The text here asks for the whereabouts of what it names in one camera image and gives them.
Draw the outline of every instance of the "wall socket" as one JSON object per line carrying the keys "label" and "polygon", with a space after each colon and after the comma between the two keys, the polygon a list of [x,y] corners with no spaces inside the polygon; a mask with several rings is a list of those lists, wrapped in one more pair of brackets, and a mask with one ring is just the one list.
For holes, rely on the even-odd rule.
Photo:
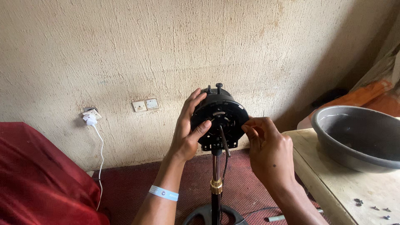
{"label": "wall socket", "polygon": [[100,116],[100,114],[97,112],[97,110],[94,109],[94,108],[92,108],[92,109],[90,109],[90,110],[85,111],[85,112],[82,113],[82,115],[86,115],[86,114],[92,114],[92,115],[94,115],[94,117],[96,118],[96,120],[99,120],[99,119],[102,118],[102,117]]}
{"label": "wall socket", "polygon": [[155,99],[155,98],[144,100],[144,102],[146,103],[147,110],[153,110],[153,109],[159,108],[157,99]]}
{"label": "wall socket", "polygon": [[132,102],[135,112],[147,111],[144,101]]}

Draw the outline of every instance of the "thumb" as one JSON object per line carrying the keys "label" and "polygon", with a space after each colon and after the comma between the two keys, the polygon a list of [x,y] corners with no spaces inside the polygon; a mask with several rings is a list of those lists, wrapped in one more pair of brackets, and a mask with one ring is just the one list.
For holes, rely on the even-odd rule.
{"label": "thumb", "polygon": [[257,131],[247,125],[243,125],[242,130],[246,133],[247,138],[249,138],[250,152],[259,152],[260,151],[260,138],[258,136]]}
{"label": "thumb", "polygon": [[201,138],[211,127],[211,121],[206,120],[202,122],[200,125],[196,127],[196,129],[189,134],[189,139],[192,139],[193,141],[198,141],[199,138]]}

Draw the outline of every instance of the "red cloth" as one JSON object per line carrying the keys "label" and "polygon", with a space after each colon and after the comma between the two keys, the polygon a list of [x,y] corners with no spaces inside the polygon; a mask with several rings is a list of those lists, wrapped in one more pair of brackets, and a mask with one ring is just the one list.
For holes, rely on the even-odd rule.
{"label": "red cloth", "polygon": [[0,224],[110,224],[100,189],[25,123],[0,123]]}

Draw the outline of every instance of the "floor mat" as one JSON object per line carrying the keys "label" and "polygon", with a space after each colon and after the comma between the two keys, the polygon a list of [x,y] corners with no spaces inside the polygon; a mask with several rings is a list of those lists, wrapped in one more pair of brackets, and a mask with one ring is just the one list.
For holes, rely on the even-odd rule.
{"label": "floor mat", "polygon": [[[235,209],[242,216],[276,203],[257,179],[250,167],[248,150],[231,152],[226,169],[222,204]],[[225,153],[221,156],[221,175],[225,165]],[[102,170],[103,196],[99,211],[110,218],[112,225],[128,225],[133,221],[150,186],[157,176],[161,162]],[[196,156],[185,164],[179,188],[175,224],[180,225],[194,209],[211,202],[210,179],[212,177],[212,155]],[[254,213],[248,224],[283,225],[285,220],[266,222],[266,217],[281,215],[279,209]],[[224,215],[222,224],[233,224],[233,218]],[[191,224],[202,225],[200,218]]]}

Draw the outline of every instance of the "power cord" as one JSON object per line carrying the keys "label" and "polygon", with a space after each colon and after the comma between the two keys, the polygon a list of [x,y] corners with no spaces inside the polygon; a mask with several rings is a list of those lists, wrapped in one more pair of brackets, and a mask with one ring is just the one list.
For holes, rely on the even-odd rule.
{"label": "power cord", "polygon": [[102,143],[101,143],[101,150],[100,150],[100,155],[101,155],[101,158],[102,158],[102,162],[101,162],[100,170],[99,170],[99,183],[100,183],[101,192],[100,192],[99,203],[98,203],[97,209],[96,209],[96,211],[97,211],[97,210],[99,209],[99,206],[100,206],[101,196],[103,195],[103,186],[101,185],[100,174],[101,174],[101,169],[102,169],[103,163],[104,163],[104,157],[103,157],[103,146],[104,146],[104,141],[103,141],[103,138],[101,138],[101,136],[100,136],[100,134],[99,134],[99,131],[98,131],[97,128],[96,128],[96,125],[95,125],[95,124],[97,123],[97,120],[96,120],[96,118],[94,117],[94,115],[92,115],[92,114],[86,114],[86,115],[83,116],[83,119],[86,121],[86,124],[87,124],[87,125],[93,126],[93,127],[94,127],[94,129],[96,130],[97,135],[100,137],[100,140],[101,140],[101,142],[102,142]]}
{"label": "power cord", "polygon": [[[222,186],[224,186],[225,172],[226,172],[226,167],[227,167],[227,165],[228,165],[228,154],[225,153],[225,155],[226,155],[226,159],[225,159],[224,173],[222,174]],[[243,223],[243,221],[245,221],[251,214],[253,214],[253,213],[258,213],[258,212],[260,212],[260,211],[267,210],[267,209],[279,209],[279,207],[266,207],[266,208],[259,209],[259,210],[257,210],[257,211],[251,212],[251,213],[249,213],[242,221],[240,221],[239,223],[237,223],[237,224],[235,224],[235,225],[239,225],[239,224]],[[220,223],[221,223],[221,222],[222,222],[222,216],[223,216],[223,213],[222,213],[222,203],[221,203],[221,210],[220,210],[220,211],[221,211],[221,219],[220,219]]]}
{"label": "power cord", "polygon": [[259,211],[263,211],[263,210],[267,210],[267,209],[279,209],[279,207],[266,207],[266,208],[259,209],[259,210],[257,210],[257,211],[251,212],[251,213],[249,213],[242,221],[240,221],[239,223],[237,223],[237,224],[235,224],[235,225],[241,224],[241,223],[242,223],[243,221],[245,221],[251,214],[253,214],[253,213],[258,213]]}

